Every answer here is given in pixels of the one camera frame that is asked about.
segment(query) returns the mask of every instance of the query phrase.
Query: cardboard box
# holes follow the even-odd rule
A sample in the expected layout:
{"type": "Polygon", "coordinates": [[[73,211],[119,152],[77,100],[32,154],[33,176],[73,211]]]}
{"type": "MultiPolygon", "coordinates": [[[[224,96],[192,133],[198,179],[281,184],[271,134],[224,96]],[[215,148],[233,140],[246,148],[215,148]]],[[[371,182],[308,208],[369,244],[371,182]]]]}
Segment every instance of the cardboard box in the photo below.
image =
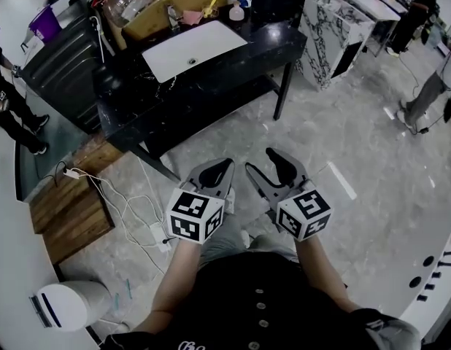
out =
{"type": "MultiPolygon", "coordinates": [[[[167,4],[173,4],[179,11],[200,11],[210,2],[211,0],[156,0],[123,28],[118,28],[114,23],[108,20],[109,27],[112,30],[119,48],[124,50],[126,48],[126,43],[122,37],[122,30],[124,30],[131,38],[138,41],[169,27],[169,19],[165,8],[167,4]]],[[[224,5],[227,5],[227,0],[217,0],[216,5],[223,7],[224,5]]]]}

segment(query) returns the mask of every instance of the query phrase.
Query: faucet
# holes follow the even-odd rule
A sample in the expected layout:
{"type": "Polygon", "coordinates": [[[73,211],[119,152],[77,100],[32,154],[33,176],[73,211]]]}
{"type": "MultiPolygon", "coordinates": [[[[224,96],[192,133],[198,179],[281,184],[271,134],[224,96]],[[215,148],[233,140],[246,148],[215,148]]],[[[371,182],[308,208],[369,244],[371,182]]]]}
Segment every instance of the faucet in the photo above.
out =
{"type": "Polygon", "coordinates": [[[169,18],[170,28],[174,31],[178,30],[179,21],[182,19],[182,16],[177,13],[173,4],[166,5],[167,17],[169,18]]]}

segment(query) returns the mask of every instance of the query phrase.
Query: purple bucket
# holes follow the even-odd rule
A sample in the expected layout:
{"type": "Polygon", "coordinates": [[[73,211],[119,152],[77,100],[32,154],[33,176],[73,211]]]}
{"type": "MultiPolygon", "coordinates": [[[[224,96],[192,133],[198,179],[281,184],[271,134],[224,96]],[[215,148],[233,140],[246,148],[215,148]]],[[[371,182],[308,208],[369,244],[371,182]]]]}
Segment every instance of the purple bucket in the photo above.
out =
{"type": "Polygon", "coordinates": [[[50,5],[47,5],[39,12],[31,23],[29,23],[29,28],[44,44],[50,42],[62,30],[50,5]]]}

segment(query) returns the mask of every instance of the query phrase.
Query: white sink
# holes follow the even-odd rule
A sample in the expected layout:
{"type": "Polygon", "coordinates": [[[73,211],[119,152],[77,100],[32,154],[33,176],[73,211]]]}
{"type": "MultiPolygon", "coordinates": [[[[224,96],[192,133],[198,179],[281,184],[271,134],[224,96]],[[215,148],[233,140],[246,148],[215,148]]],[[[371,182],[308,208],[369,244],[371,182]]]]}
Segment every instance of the white sink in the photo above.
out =
{"type": "Polygon", "coordinates": [[[192,28],[143,52],[160,83],[247,42],[219,21],[192,28]]]}

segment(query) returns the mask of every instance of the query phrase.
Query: black circle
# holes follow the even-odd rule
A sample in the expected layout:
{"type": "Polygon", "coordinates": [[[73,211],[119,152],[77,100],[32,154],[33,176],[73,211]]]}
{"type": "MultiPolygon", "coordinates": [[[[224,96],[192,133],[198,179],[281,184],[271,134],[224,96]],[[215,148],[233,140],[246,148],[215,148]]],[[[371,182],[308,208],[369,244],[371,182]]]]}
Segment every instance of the black circle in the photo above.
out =
{"type": "Polygon", "coordinates": [[[428,267],[433,261],[435,260],[435,257],[431,255],[426,260],[423,261],[423,267],[428,267]]]}
{"type": "Polygon", "coordinates": [[[420,276],[417,276],[410,281],[409,286],[411,288],[415,288],[415,287],[418,287],[418,284],[420,284],[421,282],[422,282],[422,278],[420,276]]]}

